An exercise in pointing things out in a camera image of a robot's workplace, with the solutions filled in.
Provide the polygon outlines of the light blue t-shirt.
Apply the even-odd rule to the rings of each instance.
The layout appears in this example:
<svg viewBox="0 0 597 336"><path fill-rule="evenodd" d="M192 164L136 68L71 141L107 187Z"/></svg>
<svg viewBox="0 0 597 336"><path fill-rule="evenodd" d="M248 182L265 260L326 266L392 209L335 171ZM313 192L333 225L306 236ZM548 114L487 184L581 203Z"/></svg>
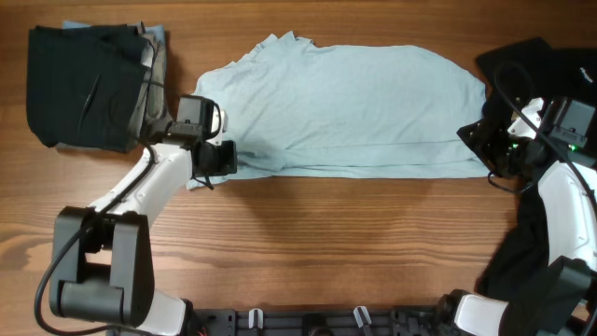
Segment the light blue t-shirt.
<svg viewBox="0 0 597 336"><path fill-rule="evenodd" d="M227 113L239 180L486 174L457 133L480 119L484 84L427 49L270 35L201 75L195 94Z"/></svg>

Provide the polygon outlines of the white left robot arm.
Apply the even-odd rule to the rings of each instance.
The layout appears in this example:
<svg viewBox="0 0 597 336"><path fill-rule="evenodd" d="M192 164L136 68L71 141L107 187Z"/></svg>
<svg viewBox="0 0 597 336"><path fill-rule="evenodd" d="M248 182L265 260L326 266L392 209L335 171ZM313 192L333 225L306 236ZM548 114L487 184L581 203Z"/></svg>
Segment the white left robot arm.
<svg viewBox="0 0 597 336"><path fill-rule="evenodd" d="M194 178L204 186L237 169L237 150L192 137L146 145L143 155L104 197L88 207L66 206L55 219L52 260L35 293L35 319L42 297L62 318L93 323L87 334L204 335L190 301L155 287L150 227L165 204Z"/></svg>

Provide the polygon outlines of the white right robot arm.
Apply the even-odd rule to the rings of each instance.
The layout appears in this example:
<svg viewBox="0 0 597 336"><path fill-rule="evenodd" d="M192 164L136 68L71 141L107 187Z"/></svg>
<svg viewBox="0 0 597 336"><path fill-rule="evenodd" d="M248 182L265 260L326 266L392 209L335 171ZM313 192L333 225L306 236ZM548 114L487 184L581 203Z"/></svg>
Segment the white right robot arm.
<svg viewBox="0 0 597 336"><path fill-rule="evenodd" d="M438 321L467 335L595 334L596 167L583 135L539 117L458 134L493 173L530 185L477 291L444 296Z"/></svg>

